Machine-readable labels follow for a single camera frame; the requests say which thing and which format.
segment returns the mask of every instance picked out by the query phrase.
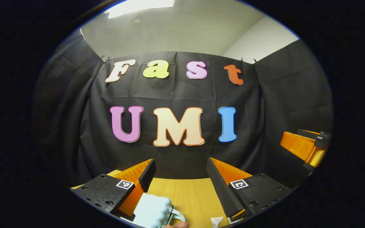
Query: ceiling light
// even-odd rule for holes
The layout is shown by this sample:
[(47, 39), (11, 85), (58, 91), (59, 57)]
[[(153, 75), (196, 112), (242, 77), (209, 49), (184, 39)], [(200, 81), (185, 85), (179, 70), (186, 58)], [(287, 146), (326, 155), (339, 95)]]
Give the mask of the ceiling light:
[(127, 0), (109, 8), (105, 13), (109, 13), (108, 19), (112, 19), (140, 10), (171, 8), (173, 5), (174, 0)]

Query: wooden table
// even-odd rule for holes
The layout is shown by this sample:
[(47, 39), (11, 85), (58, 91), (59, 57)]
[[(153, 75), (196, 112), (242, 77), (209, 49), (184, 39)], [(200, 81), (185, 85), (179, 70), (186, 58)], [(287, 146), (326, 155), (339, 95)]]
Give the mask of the wooden table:
[[(113, 176), (119, 172), (114, 170), (108, 175)], [(210, 218), (214, 217), (223, 217), (219, 227), (228, 225), (210, 178), (189, 180), (153, 178), (147, 193), (171, 199), (175, 209), (185, 216), (190, 228), (211, 228)], [(179, 222), (173, 219), (171, 225)]]

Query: finger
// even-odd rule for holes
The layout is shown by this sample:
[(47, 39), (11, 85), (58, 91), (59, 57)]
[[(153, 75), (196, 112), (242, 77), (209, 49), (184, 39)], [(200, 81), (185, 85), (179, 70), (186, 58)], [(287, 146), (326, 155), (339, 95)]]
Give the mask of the finger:
[(188, 228), (189, 224), (187, 222), (180, 222), (175, 227), (176, 228)]
[(188, 228), (189, 224), (187, 222), (180, 222), (176, 226), (172, 226), (170, 224), (165, 225), (163, 228)]

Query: black cloth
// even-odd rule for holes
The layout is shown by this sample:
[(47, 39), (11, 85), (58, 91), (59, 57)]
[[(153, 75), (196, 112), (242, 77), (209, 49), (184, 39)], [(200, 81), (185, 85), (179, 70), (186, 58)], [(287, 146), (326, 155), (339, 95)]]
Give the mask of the black cloth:
[[(117, 82), (105, 82), (118, 61), (136, 59)], [(166, 60), (168, 77), (145, 78), (147, 63)], [(203, 61), (208, 76), (189, 79), (190, 61)], [(233, 84), (224, 66), (241, 70), (242, 85)], [(56, 175), (68, 186), (101, 173), (124, 170), (156, 160), (158, 178), (207, 178), (208, 157), (249, 173), (265, 172), (288, 187), (297, 186), (303, 161), (279, 145), (284, 131), (298, 128), (330, 132), (330, 88), (319, 64), (301, 41), (258, 61), (258, 64), (190, 52), (155, 52), (104, 62), (79, 30), (61, 43), (42, 70), (35, 95), (38, 145)], [(140, 138), (119, 141), (112, 132), (110, 107), (122, 106), (123, 131), (131, 130), (129, 106), (144, 107)], [(189, 107), (202, 108), (200, 146), (156, 147), (155, 108), (170, 108), (178, 121)], [(221, 107), (236, 109), (237, 139), (222, 143)]]

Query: ceiling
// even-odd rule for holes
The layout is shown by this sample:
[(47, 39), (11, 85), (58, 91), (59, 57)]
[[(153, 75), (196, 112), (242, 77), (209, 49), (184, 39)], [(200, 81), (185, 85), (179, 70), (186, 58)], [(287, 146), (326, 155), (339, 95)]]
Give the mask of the ceiling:
[(175, 0), (172, 8), (142, 10), (113, 19), (103, 13), (81, 31), (98, 55), (111, 58), (161, 51), (222, 56), (264, 16), (234, 0)]

